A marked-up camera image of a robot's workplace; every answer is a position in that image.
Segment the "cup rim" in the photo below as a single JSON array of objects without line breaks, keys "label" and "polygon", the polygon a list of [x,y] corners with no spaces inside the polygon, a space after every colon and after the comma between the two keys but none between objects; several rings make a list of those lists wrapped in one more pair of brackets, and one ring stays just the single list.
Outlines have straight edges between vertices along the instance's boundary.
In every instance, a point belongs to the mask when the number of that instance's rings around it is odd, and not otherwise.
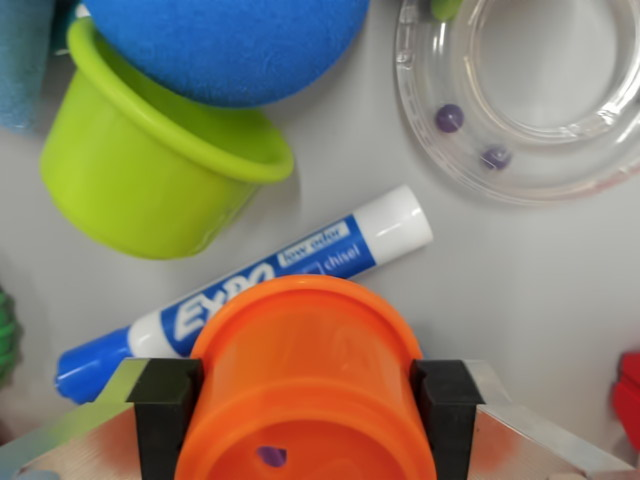
[{"label": "cup rim", "polygon": [[69,31],[71,56],[94,88],[145,132],[207,170],[236,180],[275,183],[292,173],[293,154],[275,127],[272,127],[271,134],[278,140],[275,143],[277,152],[274,152],[271,163],[254,162],[218,148],[177,124],[137,95],[104,60],[97,48],[99,39],[100,33],[90,18],[77,20]]}]

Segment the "blue fabric object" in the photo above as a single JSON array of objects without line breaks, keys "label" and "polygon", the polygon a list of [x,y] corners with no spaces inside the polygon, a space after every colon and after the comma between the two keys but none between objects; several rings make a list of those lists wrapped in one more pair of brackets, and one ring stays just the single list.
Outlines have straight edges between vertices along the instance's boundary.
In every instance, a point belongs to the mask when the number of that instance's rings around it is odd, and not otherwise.
[{"label": "blue fabric object", "polygon": [[309,85],[346,50],[369,0],[85,0],[125,58],[174,92],[253,107]]},{"label": "blue fabric object", "polygon": [[47,63],[55,0],[0,0],[0,126],[28,130]]}]

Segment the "blue marker cap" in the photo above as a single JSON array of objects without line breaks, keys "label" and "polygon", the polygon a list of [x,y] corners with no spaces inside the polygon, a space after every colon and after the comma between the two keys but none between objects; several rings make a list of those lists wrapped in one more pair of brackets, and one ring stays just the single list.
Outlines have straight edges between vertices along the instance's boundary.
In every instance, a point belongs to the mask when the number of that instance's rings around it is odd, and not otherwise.
[{"label": "blue marker cap", "polygon": [[56,388],[78,404],[94,401],[125,358],[132,357],[129,327],[65,352],[58,361]]}]

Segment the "green object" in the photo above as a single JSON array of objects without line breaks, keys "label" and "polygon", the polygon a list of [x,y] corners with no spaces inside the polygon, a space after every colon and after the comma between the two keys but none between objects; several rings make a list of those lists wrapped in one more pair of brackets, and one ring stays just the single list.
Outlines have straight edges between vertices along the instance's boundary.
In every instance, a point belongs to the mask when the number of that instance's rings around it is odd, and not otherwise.
[{"label": "green object", "polygon": [[9,298],[0,292],[0,385],[16,362],[16,324],[11,314]]},{"label": "green object", "polygon": [[213,240],[262,184],[284,180],[293,156],[255,110],[180,97],[131,67],[78,20],[76,73],[42,155],[58,208],[94,239],[168,259]]},{"label": "green object", "polygon": [[462,0],[431,0],[431,14],[441,22],[453,20],[460,10]]}]

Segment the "purple ball inside ring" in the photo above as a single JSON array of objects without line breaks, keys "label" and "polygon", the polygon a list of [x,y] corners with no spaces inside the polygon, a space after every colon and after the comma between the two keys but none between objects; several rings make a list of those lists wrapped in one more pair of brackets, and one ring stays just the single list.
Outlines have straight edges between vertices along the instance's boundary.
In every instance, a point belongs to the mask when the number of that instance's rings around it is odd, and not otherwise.
[{"label": "purple ball inside ring", "polygon": [[464,124],[464,112],[458,105],[449,103],[438,110],[436,125],[444,133],[454,133]]}]

